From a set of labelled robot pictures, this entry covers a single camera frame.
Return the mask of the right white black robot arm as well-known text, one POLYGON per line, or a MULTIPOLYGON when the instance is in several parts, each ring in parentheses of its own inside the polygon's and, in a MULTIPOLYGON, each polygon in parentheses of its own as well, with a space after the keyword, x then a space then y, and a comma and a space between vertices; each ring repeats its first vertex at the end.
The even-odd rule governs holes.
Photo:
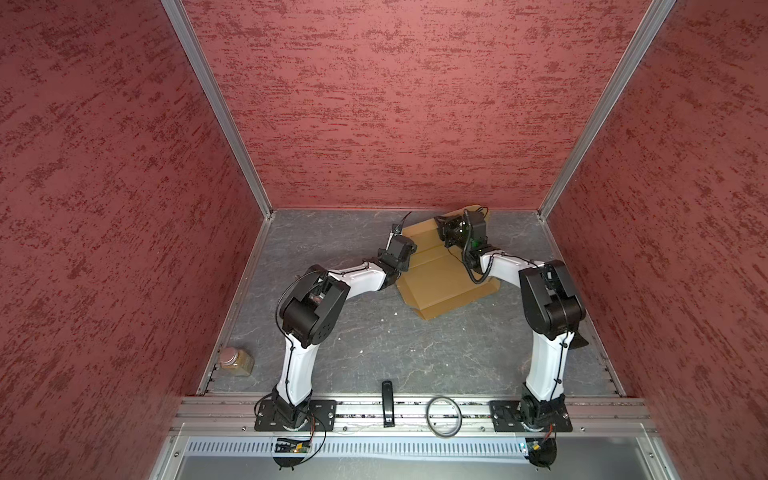
POLYGON ((568 352, 587 344, 578 333, 586 309, 566 264, 529 260, 492 246, 482 209, 436 216, 434 221, 444 246, 460 249, 460 261, 473 283, 494 278, 520 290, 533 346, 518 421, 528 431, 566 421, 563 377, 568 352))

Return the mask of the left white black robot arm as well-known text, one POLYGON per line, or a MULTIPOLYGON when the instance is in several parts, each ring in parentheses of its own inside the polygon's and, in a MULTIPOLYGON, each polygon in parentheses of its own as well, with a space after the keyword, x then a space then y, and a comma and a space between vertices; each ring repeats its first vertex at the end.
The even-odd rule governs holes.
POLYGON ((301 428, 309 419, 317 350, 335 328, 345 303, 394 285, 416 251, 413 240, 392 234, 375 257, 336 270, 313 265, 281 296, 275 318, 285 339, 285 356, 272 401, 290 429, 301 428))

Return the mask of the brown cardboard box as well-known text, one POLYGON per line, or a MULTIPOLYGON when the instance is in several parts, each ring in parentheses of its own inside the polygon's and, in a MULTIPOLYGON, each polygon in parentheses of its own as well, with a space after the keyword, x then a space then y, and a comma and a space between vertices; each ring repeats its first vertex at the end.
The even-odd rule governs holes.
POLYGON ((474 284, 460 261, 460 249, 446 249, 433 218, 407 226, 403 235, 417 250, 396 282, 405 302, 423 320, 432 320, 500 290, 497 279, 474 284))

